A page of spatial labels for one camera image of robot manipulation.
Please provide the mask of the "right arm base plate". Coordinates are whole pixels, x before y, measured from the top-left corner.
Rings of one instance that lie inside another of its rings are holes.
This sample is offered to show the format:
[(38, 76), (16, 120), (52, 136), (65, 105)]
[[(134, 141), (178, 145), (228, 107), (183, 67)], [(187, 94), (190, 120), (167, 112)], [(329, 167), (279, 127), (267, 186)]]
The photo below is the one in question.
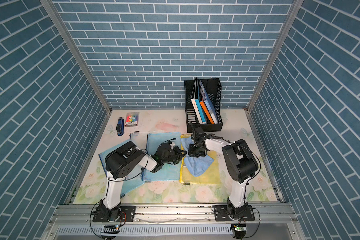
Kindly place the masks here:
[(240, 208), (234, 208), (233, 205), (214, 205), (211, 209), (216, 222), (255, 221), (255, 215), (251, 205), (243, 205)]

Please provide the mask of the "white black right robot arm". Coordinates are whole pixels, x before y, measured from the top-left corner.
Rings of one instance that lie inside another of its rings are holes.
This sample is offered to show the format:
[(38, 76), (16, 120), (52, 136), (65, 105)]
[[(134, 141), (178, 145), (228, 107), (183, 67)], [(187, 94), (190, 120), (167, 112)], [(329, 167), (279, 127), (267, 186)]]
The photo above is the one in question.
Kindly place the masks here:
[(261, 170), (261, 161), (244, 140), (230, 142), (213, 135), (191, 139), (193, 146), (189, 148), (189, 152), (192, 156), (204, 157), (208, 151), (214, 151), (224, 157), (228, 174), (233, 180), (228, 206), (235, 211), (243, 209), (247, 203), (248, 185)]

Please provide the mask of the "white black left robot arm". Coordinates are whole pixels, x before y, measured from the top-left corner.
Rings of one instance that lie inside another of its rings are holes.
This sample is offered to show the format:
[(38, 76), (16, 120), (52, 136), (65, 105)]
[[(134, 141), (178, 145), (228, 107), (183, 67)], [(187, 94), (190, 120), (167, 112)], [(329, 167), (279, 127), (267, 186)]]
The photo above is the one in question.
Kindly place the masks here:
[(157, 151), (149, 155), (131, 141), (127, 141), (105, 157), (105, 173), (108, 180), (105, 197), (100, 207), (106, 212), (117, 212), (121, 204), (121, 190), (127, 175), (138, 165), (152, 173), (164, 165), (176, 165), (187, 155), (187, 151), (167, 140), (159, 144)]

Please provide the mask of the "yellow mesh document bag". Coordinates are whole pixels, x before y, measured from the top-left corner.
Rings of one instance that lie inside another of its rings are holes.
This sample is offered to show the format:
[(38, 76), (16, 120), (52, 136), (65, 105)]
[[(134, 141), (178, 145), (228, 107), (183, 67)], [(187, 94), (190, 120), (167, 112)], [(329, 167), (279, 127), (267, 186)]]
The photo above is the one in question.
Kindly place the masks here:
[(213, 151), (209, 151), (207, 153), (208, 156), (214, 159), (214, 162), (211, 166), (206, 170), (204, 174), (199, 177), (194, 177), (185, 165), (185, 161), (183, 157), (183, 161), (181, 163), (180, 170), (180, 180), (179, 182), (182, 184), (200, 184), (200, 185), (218, 185), (221, 183), (220, 173), (219, 173), (219, 162), (218, 162), (218, 154)]

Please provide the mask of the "blue microfiber cloth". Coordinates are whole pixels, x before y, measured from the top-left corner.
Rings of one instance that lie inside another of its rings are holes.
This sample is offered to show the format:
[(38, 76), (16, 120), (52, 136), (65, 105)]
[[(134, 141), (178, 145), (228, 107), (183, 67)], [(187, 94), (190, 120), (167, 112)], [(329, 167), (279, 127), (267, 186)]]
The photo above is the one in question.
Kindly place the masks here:
[(214, 162), (214, 159), (206, 155), (205, 157), (192, 157), (190, 152), (190, 145), (193, 145), (193, 140), (188, 138), (181, 138), (182, 147), (187, 151), (187, 155), (184, 158), (185, 165), (189, 172), (194, 177), (199, 177), (206, 172), (206, 170)]

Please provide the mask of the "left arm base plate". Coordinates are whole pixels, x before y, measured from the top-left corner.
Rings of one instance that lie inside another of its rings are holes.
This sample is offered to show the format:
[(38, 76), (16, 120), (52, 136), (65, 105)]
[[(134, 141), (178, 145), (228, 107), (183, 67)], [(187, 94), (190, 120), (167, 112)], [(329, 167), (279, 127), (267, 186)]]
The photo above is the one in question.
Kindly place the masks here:
[(121, 206), (116, 207), (115, 210), (105, 210), (102, 207), (96, 207), (91, 212), (92, 221), (95, 223), (111, 223), (121, 222), (129, 223), (134, 220), (136, 213), (136, 206)]

